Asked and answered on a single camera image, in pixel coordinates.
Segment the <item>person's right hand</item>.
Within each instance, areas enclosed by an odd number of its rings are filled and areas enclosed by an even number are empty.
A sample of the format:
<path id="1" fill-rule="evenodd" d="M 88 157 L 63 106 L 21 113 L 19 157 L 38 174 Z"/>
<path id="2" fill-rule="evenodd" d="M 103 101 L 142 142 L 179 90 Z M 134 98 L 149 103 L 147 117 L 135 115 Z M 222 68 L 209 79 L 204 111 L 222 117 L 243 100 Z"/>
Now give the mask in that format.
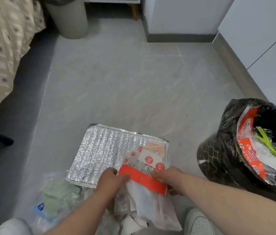
<path id="1" fill-rule="evenodd" d="M 158 179 L 167 185 L 168 193 L 172 196 L 181 195 L 186 196 L 184 176 L 185 173 L 182 172 L 177 167 L 169 167 L 164 170 L 167 171 L 167 179 Z"/>

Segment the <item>person's left hand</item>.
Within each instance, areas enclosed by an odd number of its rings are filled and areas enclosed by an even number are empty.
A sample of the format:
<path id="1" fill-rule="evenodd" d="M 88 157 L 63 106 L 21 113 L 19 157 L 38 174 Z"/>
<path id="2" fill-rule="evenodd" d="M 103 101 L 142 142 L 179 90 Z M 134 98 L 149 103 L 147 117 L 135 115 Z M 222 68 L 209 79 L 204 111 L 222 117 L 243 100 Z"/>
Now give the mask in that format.
<path id="1" fill-rule="evenodd" d="M 122 186 L 114 186 L 113 178 L 118 171 L 112 167 L 104 170 L 98 181 L 97 187 L 94 191 L 94 198 L 97 208 L 100 210 L 106 209 L 114 196 L 119 192 Z"/>

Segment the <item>clear bag with red header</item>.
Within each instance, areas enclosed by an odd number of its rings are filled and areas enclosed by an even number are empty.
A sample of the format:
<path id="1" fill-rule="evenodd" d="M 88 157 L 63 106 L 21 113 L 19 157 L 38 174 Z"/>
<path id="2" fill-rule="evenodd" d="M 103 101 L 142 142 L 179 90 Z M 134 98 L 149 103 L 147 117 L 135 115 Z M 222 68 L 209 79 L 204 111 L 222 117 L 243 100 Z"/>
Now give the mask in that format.
<path id="1" fill-rule="evenodd" d="M 125 151 L 119 175 L 129 175 L 125 185 L 133 214 L 156 228 L 181 231 L 182 226 L 169 196 L 168 186 L 151 172 L 164 171 L 169 167 L 159 149 L 149 150 L 147 146 L 132 143 Z"/>

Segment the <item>person's right forearm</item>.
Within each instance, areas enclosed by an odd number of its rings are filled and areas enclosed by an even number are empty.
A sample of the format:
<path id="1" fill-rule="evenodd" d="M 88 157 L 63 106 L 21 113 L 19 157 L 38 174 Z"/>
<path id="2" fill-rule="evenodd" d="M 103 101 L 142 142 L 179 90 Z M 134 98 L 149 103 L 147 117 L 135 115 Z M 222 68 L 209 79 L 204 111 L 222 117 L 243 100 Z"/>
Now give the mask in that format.
<path id="1" fill-rule="evenodd" d="M 181 173 L 187 195 L 225 235 L 276 235 L 276 202 Z"/>

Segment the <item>crumpled white tissue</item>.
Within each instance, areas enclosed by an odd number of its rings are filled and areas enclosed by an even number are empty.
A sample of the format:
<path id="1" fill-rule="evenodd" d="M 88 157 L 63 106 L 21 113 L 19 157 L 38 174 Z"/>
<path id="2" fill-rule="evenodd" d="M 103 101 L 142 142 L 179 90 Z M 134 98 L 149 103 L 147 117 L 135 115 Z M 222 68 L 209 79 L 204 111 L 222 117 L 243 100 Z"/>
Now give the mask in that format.
<path id="1" fill-rule="evenodd" d="M 113 216 L 120 223 L 118 235 L 133 235 L 150 227 L 150 223 L 140 218 L 133 199 L 127 193 L 117 193 L 114 197 Z"/>

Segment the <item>black patterned trash bin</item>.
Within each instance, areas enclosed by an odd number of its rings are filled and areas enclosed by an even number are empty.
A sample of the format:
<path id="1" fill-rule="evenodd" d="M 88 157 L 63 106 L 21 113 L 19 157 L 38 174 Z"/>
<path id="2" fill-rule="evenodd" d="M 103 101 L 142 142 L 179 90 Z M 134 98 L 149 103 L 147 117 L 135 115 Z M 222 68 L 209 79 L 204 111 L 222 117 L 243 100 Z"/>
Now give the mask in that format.
<path id="1" fill-rule="evenodd" d="M 243 189 L 276 201 L 276 186 L 266 184 L 256 177 L 243 162 L 231 167 L 224 162 L 225 151 L 218 142 L 217 133 L 204 140 L 197 149 L 198 165 L 205 177 L 212 182 Z"/>

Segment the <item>person's white right shoe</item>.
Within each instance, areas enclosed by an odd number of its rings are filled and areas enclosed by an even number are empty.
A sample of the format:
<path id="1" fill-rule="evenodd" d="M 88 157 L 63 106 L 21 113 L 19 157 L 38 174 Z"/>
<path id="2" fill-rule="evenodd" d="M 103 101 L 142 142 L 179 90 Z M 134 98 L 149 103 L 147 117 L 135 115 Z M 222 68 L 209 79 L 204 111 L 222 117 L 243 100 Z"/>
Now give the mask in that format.
<path id="1" fill-rule="evenodd" d="M 216 235 L 212 222 L 197 208 L 192 208 L 186 217 L 183 235 Z"/>

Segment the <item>clear bag with green paper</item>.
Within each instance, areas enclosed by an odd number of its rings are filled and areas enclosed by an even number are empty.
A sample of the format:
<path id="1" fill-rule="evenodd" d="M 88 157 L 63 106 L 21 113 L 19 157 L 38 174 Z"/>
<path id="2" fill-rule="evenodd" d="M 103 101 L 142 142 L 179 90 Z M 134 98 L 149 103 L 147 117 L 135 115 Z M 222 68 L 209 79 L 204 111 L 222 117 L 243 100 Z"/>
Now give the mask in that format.
<path id="1" fill-rule="evenodd" d="M 44 173 L 30 211 L 34 235 L 47 232 L 84 200 L 81 186 L 66 179 L 66 171 Z"/>

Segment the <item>black trash bag liner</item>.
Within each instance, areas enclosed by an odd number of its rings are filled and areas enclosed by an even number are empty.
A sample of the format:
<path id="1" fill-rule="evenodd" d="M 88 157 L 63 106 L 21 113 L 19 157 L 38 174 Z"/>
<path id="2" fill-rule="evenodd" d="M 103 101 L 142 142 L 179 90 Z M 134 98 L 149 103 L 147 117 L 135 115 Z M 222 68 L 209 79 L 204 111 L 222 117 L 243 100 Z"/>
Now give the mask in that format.
<path id="1" fill-rule="evenodd" d="M 230 101 L 223 112 L 217 131 L 217 139 L 226 154 L 223 159 L 224 162 L 229 162 L 231 167 L 238 162 L 243 162 L 256 177 L 261 179 L 244 159 L 236 138 L 237 122 L 246 106 L 260 106 L 255 116 L 253 130 L 258 134 L 256 126 L 260 126 L 276 149 L 276 105 L 256 98 L 232 99 Z M 269 178 L 272 180 L 269 180 L 268 183 L 263 179 L 261 180 L 268 185 L 276 186 L 276 173 Z"/>

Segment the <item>red and white packaging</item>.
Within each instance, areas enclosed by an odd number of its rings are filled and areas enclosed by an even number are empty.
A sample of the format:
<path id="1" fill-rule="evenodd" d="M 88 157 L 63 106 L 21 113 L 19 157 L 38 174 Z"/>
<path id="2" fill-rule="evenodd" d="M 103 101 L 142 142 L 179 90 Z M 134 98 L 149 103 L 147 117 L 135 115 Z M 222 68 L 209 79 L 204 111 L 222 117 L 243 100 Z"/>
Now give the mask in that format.
<path id="1" fill-rule="evenodd" d="M 276 173 L 276 157 L 254 137 L 253 123 L 260 106 L 246 106 L 237 122 L 236 138 L 242 155 L 255 173 L 267 183 Z"/>

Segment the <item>green strip wrapper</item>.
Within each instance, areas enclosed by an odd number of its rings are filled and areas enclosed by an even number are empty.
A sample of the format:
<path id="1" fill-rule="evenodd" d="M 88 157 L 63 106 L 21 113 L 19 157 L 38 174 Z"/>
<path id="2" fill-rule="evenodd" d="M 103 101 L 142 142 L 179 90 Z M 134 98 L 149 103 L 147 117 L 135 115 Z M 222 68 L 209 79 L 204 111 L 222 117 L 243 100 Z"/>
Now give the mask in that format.
<path id="1" fill-rule="evenodd" d="M 270 152 L 276 157 L 276 149 L 273 147 L 271 144 L 268 136 L 266 135 L 265 131 L 260 127 L 256 126 L 257 131 L 259 132 L 260 135 L 258 134 L 253 134 L 254 137 L 258 138 L 260 141 L 262 141 L 266 147 L 270 150 Z"/>

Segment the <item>dark bed base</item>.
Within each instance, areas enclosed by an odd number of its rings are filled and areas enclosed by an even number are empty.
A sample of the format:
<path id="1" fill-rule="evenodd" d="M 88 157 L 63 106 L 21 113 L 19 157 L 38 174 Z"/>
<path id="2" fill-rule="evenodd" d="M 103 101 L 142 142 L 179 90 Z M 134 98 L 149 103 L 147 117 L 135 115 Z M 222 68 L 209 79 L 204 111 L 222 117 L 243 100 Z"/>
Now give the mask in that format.
<path id="1" fill-rule="evenodd" d="M 17 145 L 33 141 L 57 40 L 58 31 L 52 25 L 35 34 L 20 60 L 12 92 L 0 104 L 0 134 Z"/>

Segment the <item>grey round trash bin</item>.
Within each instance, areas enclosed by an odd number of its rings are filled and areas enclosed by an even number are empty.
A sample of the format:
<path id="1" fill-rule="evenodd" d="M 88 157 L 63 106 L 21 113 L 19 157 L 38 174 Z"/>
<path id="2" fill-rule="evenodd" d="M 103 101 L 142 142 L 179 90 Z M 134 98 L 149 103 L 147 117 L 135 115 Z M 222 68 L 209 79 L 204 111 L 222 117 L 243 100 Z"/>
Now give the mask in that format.
<path id="1" fill-rule="evenodd" d="M 66 39 L 81 39 L 88 35 L 89 25 L 83 0 L 65 5 L 45 3 L 59 33 Z"/>

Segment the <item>white wardrobe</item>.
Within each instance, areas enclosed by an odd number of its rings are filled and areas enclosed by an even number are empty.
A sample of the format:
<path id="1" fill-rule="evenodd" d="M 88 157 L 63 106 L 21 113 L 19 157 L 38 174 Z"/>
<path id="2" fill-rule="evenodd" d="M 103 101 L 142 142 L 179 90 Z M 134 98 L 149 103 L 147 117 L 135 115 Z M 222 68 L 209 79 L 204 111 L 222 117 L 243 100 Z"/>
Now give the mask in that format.
<path id="1" fill-rule="evenodd" d="M 248 97 L 261 94 L 276 105 L 276 0 L 234 0 L 218 28 L 250 77 Z"/>

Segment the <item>patterned beige bedspread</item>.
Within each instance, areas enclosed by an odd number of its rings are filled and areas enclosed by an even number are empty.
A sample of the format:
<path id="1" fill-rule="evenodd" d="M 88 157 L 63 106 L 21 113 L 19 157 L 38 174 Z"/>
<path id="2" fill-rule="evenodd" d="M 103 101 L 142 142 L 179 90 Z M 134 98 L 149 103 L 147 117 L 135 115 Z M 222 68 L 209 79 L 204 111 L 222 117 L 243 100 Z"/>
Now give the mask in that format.
<path id="1" fill-rule="evenodd" d="M 21 58 L 46 28 L 39 0 L 0 0 L 0 103 L 12 92 Z"/>

